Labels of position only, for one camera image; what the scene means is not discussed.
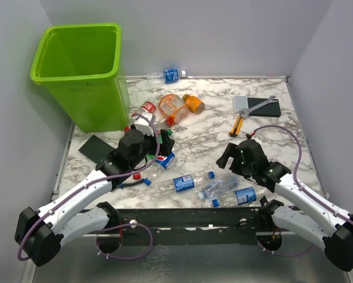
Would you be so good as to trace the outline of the crushed orange label bottle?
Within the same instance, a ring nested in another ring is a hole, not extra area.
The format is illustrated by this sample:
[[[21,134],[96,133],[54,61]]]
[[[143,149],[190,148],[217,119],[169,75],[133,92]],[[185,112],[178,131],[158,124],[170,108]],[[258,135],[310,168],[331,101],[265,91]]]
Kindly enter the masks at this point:
[[[166,94],[160,98],[159,111],[171,127],[179,124],[189,113],[189,107],[177,94]]]

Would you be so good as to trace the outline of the blue label water bottle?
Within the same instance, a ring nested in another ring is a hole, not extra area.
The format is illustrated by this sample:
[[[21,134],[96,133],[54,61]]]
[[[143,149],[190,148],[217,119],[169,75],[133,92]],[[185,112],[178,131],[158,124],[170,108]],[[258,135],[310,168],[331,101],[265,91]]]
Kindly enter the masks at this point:
[[[173,179],[161,181],[158,184],[158,189],[160,193],[180,193],[184,192],[185,190],[197,188],[207,181],[213,180],[215,177],[216,175],[214,171],[198,171],[184,176],[175,177]]]

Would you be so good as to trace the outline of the orange juice bottle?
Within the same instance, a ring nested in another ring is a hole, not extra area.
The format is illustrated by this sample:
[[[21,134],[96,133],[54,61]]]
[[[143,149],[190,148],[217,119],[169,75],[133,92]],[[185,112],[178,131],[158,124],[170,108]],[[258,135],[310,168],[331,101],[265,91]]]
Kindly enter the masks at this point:
[[[200,114],[205,109],[205,103],[196,96],[185,94],[183,96],[183,101],[194,114]]]

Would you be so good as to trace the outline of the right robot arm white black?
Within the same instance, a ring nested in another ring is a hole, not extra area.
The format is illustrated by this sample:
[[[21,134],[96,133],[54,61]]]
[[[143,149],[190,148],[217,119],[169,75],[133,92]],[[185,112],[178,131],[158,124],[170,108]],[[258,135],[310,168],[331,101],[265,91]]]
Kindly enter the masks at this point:
[[[277,226],[291,231],[324,251],[340,270],[353,269],[353,213],[303,184],[286,166],[270,162],[255,140],[245,140],[238,145],[229,143],[216,164],[223,169],[229,158],[233,159],[229,167],[232,173],[253,179],[301,210],[297,213],[273,200],[258,216],[262,229],[271,231]]]

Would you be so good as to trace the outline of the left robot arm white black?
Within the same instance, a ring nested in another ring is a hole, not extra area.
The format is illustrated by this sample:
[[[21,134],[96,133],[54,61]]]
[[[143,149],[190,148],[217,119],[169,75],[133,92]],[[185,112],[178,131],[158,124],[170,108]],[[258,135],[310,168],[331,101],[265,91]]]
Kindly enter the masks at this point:
[[[108,153],[96,152],[103,141],[86,142],[95,169],[58,199],[38,209],[27,207],[19,214],[14,235],[19,245],[18,260],[31,260],[36,266],[43,266],[75,238],[94,231],[109,233],[119,229],[118,212],[111,205],[98,204],[88,212],[84,208],[139,173],[138,164],[148,155],[169,156],[174,144],[167,130],[146,135],[136,129],[125,132],[118,146]]]

